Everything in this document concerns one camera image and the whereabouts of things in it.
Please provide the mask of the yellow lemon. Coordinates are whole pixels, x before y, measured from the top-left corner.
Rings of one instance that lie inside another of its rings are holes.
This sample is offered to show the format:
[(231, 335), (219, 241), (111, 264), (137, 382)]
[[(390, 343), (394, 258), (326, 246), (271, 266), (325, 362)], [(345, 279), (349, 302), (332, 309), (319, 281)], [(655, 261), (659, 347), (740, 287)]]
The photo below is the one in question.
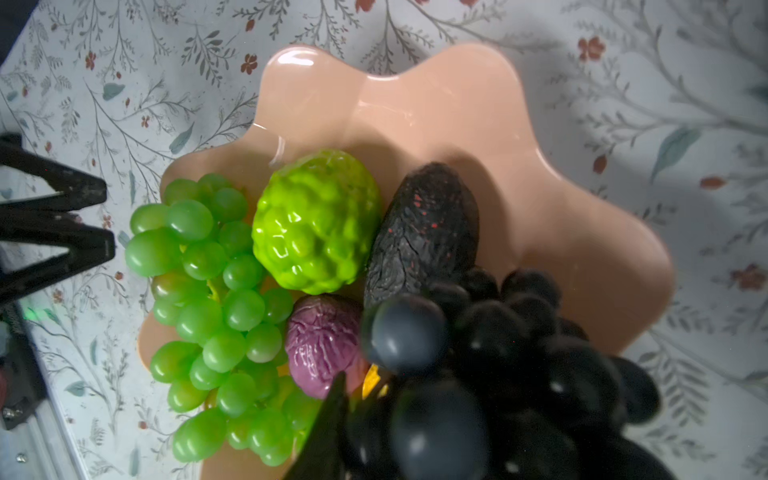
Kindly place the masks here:
[(362, 384), (361, 398), (366, 399), (373, 392), (376, 392), (377, 398), (383, 398), (388, 394), (389, 381), (392, 375), (382, 370), (378, 365), (372, 364), (366, 373)]

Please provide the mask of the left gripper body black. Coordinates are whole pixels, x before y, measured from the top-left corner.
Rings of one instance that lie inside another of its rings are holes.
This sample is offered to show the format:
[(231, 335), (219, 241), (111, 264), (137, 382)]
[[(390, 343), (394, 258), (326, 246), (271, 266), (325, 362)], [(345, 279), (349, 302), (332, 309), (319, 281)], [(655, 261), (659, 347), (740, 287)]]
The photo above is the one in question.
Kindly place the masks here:
[(1, 306), (1, 420), (13, 430), (48, 398), (46, 381), (17, 303)]

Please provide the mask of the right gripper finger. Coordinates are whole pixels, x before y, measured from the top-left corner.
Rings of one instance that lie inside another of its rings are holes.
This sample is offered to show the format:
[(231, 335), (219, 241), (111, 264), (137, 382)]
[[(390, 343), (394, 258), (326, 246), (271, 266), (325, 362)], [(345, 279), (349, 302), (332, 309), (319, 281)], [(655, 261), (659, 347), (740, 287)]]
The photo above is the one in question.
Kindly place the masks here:
[(345, 478), (342, 443), (348, 411), (346, 373), (341, 371), (334, 377), (304, 448), (284, 475), (285, 480)]

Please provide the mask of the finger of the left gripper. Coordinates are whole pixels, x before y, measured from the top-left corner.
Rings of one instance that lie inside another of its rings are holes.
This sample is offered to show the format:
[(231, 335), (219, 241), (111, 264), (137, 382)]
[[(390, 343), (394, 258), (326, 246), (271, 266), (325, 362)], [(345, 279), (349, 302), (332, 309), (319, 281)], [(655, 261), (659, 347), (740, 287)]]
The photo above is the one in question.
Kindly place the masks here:
[(111, 231), (64, 212), (3, 209), (1, 240), (54, 249), (52, 255), (1, 276), (3, 305), (98, 267), (116, 253)]
[(1, 135), (1, 165), (44, 180), (54, 194), (25, 200), (11, 200), (1, 205), (31, 211), (69, 212), (99, 205), (107, 200), (106, 182), (21, 148), (18, 133)]

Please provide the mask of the purple passion fruit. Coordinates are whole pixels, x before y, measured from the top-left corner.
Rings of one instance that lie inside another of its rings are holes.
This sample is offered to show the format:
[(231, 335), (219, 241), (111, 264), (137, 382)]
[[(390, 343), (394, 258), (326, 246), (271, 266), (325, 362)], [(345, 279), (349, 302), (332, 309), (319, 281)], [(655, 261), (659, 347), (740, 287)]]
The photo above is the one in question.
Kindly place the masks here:
[(346, 374), (346, 390), (361, 388), (369, 370), (359, 331), (362, 306), (335, 294), (304, 296), (294, 305), (287, 324), (285, 351), (290, 375), (308, 396), (325, 399), (338, 373)]

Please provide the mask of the dark avocado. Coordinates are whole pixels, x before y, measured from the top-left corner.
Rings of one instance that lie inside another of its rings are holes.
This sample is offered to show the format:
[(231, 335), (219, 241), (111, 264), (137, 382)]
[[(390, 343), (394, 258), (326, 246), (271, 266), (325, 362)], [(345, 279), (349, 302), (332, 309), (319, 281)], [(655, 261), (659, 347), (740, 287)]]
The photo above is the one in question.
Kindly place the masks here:
[(388, 207), (371, 250), (364, 306), (433, 281), (457, 281), (475, 266), (479, 208), (459, 174), (433, 162), (411, 171)]

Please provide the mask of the green custard apple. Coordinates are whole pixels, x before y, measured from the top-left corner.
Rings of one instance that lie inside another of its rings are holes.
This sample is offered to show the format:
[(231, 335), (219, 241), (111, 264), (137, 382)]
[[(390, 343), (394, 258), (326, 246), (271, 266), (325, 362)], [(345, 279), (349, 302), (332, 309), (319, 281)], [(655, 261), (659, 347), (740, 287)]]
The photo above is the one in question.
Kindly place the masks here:
[(365, 165), (344, 151), (320, 150), (271, 175), (253, 218), (254, 255), (284, 289), (333, 293), (361, 275), (382, 217)]

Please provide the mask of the green grape bunch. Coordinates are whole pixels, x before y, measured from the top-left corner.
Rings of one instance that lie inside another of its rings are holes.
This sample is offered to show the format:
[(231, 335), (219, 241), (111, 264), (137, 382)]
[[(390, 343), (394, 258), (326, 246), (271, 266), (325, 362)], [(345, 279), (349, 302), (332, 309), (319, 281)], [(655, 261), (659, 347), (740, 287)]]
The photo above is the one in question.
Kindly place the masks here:
[(223, 447), (268, 467), (301, 450), (319, 404), (287, 373), (292, 295), (265, 289), (253, 254), (249, 204), (224, 176), (176, 179), (132, 215), (128, 267), (151, 282), (156, 322), (175, 338), (151, 356), (153, 379), (183, 417), (174, 457), (201, 462)]

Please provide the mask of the dark purple grape bunch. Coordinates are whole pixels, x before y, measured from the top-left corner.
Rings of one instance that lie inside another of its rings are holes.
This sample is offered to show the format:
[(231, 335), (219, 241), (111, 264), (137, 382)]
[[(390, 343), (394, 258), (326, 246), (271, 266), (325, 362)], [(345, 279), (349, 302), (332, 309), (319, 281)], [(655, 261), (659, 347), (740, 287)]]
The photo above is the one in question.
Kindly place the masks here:
[(346, 476), (670, 478), (624, 433), (660, 412), (656, 382), (598, 351), (560, 301), (544, 272), (474, 268), (366, 307), (363, 354), (392, 377), (347, 417)]

